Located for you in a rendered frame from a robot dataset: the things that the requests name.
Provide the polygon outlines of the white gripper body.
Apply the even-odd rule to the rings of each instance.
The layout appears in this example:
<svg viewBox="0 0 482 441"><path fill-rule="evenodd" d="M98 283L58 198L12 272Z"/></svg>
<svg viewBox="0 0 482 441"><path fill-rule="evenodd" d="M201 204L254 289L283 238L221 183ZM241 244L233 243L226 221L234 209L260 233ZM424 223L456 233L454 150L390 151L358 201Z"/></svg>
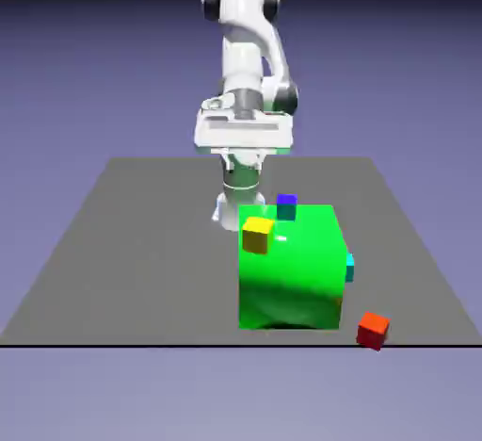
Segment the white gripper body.
<svg viewBox="0 0 482 441"><path fill-rule="evenodd" d="M289 149L293 145L293 117L255 110L253 119L239 120L230 109L201 109L194 143L198 148L215 150Z"/></svg>

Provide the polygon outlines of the small blue cube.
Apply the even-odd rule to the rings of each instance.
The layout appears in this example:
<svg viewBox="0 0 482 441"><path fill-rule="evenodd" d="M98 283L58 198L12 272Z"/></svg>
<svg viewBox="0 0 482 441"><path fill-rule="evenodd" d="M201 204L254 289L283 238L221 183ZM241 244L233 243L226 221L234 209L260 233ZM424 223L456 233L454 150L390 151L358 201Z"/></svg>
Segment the small blue cube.
<svg viewBox="0 0 482 441"><path fill-rule="evenodd" d="M297 195L279 193L277 196L277 220L294 221L297 214Z"/></svg>

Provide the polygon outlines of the small yellow cube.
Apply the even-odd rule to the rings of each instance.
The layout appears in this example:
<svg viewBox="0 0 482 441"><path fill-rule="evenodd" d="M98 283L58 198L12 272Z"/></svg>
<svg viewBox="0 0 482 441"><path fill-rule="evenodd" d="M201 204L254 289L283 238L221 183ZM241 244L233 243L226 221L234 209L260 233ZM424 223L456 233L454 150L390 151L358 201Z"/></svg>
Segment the small yellow cube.
<svg viewBox="0 0 482 441"><path fill-rule="evenodd" d="M242 227L242 248L245 252L267 254L274 238L275 221L248 217Z"/></svg>

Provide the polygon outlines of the small red cube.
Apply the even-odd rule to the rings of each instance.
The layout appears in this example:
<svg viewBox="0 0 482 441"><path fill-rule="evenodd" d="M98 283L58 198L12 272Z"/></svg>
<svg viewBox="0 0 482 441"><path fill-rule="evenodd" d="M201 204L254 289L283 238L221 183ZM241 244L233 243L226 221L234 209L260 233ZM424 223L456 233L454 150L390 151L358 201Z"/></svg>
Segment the small red cube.
<svg viewBox="0 0 482 441"><path fill-rule="evenodd" d="M387 337L390 323L389 318L365 312L358 324L357 343L365 348L379 351Z"/></svg>

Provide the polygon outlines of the large green box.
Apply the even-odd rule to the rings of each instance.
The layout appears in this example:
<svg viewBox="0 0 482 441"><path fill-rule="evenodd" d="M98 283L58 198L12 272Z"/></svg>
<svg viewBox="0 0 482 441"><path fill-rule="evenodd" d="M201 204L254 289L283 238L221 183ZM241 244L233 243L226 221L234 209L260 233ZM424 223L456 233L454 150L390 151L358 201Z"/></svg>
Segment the large green box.
<svg viewBox="0 0 482 441"><path fill-rule="evenodd" d="M342 316L348 253L329 204L299 204L295 220L278 220L277 207L243 205L250 217L274 221L266 254L238 249L238 317L243 330L337 330Z"/></svg>

